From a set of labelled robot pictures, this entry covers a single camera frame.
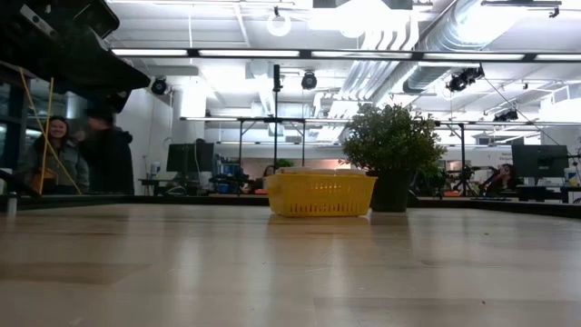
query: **green plant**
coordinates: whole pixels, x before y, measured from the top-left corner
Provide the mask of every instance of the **green plant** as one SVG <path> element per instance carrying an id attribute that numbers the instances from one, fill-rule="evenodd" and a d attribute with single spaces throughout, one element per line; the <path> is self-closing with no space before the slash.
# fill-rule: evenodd
<path id="1" fill-rule="evenodd" d="M 436 144 L 431 118 L 413 115 L 400 105 L 384 108 L 364 104 L 346 128 L 344 162 L 372 172 L 415 172 L 432 165 L 446 152 Z"/>
<path id="2" fill-rule="evenodd" d="M 288 159 L 279 159 L 276 161 L 276 164 L 277 164 L 277 168 L 292 167 L 294 165 L 294 163 Z"/>

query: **potted plant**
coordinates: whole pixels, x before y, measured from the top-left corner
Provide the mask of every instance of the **potted plant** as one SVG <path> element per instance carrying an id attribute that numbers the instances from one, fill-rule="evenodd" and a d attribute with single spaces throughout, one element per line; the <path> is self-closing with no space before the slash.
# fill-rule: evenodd
<path id="1" fill-rule="evenodd" d="M 378 177 L 371 198 L 371 208 L 377 212 L 405 212 L 413 174 L 446 152 L 436 144 L 434 121 L 412 115 L 400 105 L 364 104 L 346 128 L 345 162 Z"/>

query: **black plant pot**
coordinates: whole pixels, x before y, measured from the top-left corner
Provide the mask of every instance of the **black plant pot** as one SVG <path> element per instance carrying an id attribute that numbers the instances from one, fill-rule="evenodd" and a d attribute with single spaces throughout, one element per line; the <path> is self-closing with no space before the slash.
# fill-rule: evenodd
<path id="1" fill-rule="evenodd" d="M 411 172 L 368 173 L 378 177 L 373 187 L 371 209 L 380 213 L 404 213 L 408 208 L 408 190 Z"/>

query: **computer monitor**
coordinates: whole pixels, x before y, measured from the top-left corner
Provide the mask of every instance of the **computer monitor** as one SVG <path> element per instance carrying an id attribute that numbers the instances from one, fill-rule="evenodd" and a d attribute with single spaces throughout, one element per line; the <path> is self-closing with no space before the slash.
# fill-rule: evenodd
<path id="1" fill-rule="evenodd" d="M 213 143 L 170 144 L 166 171 L 175 173 L 212 172 L 213 157 Z"/>
<path id="2" fill-rule="evenodd" d="M 565 145 L 512 145 L 512 161 L 519 177 L 563 177 L 569 167 Z"/>

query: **plastic basket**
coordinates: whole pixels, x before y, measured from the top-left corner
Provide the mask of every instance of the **plastic basket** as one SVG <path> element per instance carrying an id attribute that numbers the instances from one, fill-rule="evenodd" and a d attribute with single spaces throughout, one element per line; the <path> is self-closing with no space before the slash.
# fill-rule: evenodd
<path id="1" fill-rule="evenodd" d="M 358 216 L 367 214 L 375 177 L 308 173 L 267 177 L 274 213 L 289 216 Z"/>

